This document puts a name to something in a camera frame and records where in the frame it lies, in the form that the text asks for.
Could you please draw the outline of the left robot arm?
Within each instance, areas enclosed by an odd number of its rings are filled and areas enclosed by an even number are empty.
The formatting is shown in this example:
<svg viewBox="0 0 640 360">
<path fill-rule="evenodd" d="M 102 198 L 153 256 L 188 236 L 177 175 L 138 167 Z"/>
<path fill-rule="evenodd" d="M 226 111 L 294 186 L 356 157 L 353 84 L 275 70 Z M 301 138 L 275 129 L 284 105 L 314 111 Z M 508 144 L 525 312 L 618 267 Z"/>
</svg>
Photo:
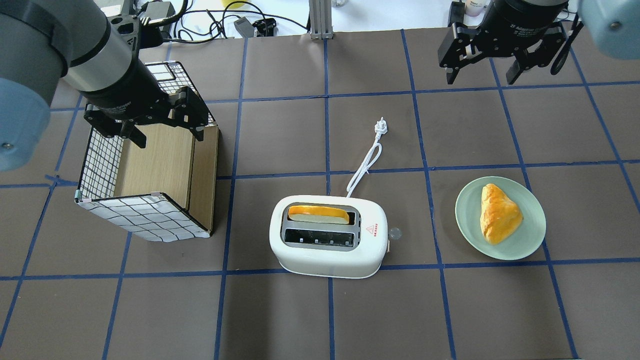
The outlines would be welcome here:
<svg viewBox="0 0 640 360">
<path fill-rule="evenodd" d="M 85 120 L 105 138 L 146 147 L 140 126 L 189 130 L 203 141 L 210 111 L 184 86 L 169 94 L 139 60 L 163 42 L 161 28 L 180 20 L 107 16 L 93 0 L 3 0 L 1 27 L 1 170 L 27 164 L 50 123 L 59 80 L 86 98 Z"/>
</svg>

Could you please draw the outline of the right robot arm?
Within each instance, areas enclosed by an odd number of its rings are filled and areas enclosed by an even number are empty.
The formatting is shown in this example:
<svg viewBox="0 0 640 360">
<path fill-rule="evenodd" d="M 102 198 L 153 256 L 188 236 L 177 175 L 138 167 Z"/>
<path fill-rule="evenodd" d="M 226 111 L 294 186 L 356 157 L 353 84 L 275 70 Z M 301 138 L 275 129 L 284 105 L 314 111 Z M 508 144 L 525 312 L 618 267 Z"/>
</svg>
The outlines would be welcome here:
<svg viewBox="0 0 640 360">
<path fill-rule="evenodd" d="M 611 59 L 639 57 L 637 0 L 579 0 L 573 25 L 563 32 L 558 16 L 567 0 L 491 0 L 480 25 L 464 22 L 466 7 L 454 1 L 449 10 L 449 30 L 438 49 L 438 63 L 453 84 L 460 70 L 483 59 L 514 58 L 506 82 L 514 84 L 532 68 L 562 70 L 570 48 L 583 28 L 589 30 L 599 52 Z"/>
</svg>

